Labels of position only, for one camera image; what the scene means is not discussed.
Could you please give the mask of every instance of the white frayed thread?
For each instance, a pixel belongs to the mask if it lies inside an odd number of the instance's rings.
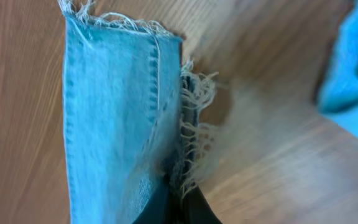
[[[193,69],[193,62],[187,61],[181,69],[181,77],[185,88],[182,88],[181,97],[183,106],[185,108],[196,110],[200,112],[202,109],[209,106],[216,94],[216,84],[212,80],[218,73],[212,73],[210,75],[204,75],[202,73],[194,74],[191,72]],[[192,90],[187,88],[186,79],[190,78]],[[180,127],[191,131],[192,135],[182,134],[182,138],[185,139],[196,139],[196,142],[189,142],[188,145],[183,146],[188,148],[191,146],[192,150],[186,152],[185,157],[189,154],[193,154],[193,160],[186,159],[184,162],[190,164],[188,171],[183,174],[186,178],[181,185],[181,197],[196,188],[202,181],[207,178],[213,170],[218,166],[219,162],[219,151],[211,150],[217,127],[200,123],[197,126],[191,123],[180,121]]]
[[[88,12],[90,7],[94,4],[93,0],[88,0],[86,4],[83,4],[78,12],[74,12],[73,10],[73,0],[58,0],[58,3],[63,13],[72,14],[85,24],[93,24],[94,26],[106,28],[125,29],[152,35],[173,36],[171,32],[166,30],[157,21],[145,21],[143,19],[134,20],[116,12],[107,12],[100,16],[91,16]],[[119,19],[109,20],[110,17],[118,17]]]

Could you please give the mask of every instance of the blue denim fabric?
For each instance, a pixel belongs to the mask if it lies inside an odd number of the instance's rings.
[[[71,223],[132,222],[158,182],[154,155],[179,138],[181,39],[65,17],[63,128]],[[128,184],[133,173],[139,187]]]
[[[358,137],[358,2],[340,28],[319,109]]]

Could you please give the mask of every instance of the blurry blue fabric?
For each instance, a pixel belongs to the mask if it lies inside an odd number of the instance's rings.
[[[145,144],[153,141],[149,150],[159,152],[179,137],[181,38],[65,18],[63,128],[71,223],[116,223],[119,215],[126,215],[120,223],[132,222],[158,182],[148,169],[134,171],[139,159],[152,162]],[[157,118],[162,122],[149,139]],[[139,188],[125,198],[133,172],[140,172]]]
[[[327,118],[358,137],[358,1],[340,27],[318,106]]]

